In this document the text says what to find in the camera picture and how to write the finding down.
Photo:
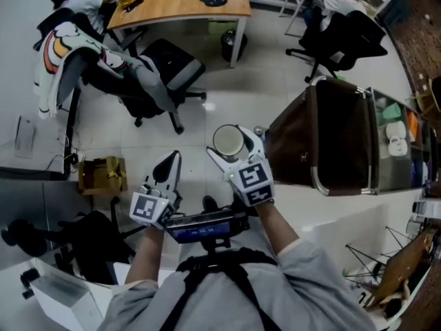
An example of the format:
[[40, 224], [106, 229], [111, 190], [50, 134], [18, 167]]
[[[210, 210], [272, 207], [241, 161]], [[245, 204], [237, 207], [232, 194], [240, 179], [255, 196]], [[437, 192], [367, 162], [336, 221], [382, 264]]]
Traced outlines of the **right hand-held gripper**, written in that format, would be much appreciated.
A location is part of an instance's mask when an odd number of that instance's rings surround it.
[[246, 206], [271, 201], [274, 198], [274, 181], [265, 158], [262, 139], [248, 128], [237, 126], [240, 130], [249, 159], [229, 159], [215, 148], [206, 147], [206, 152], [217, 167], [225, 173], [225, 177]]

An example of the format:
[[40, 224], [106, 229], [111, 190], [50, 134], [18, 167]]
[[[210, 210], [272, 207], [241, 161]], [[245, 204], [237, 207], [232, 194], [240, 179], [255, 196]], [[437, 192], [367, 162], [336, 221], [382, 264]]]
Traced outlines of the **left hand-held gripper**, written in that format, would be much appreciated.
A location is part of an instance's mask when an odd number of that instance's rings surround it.
[[[175, 190], [181, 175], [181, 154], [173, 150], [162, 154], [147, 170], [145, 181], [152, 185], [167, 183]], [[144, 183], [132, 195], [129, 216], [140, 225], [164, 230], [167, 221], [178, 211], [182, 196], [176, 191], [161, 191]]]

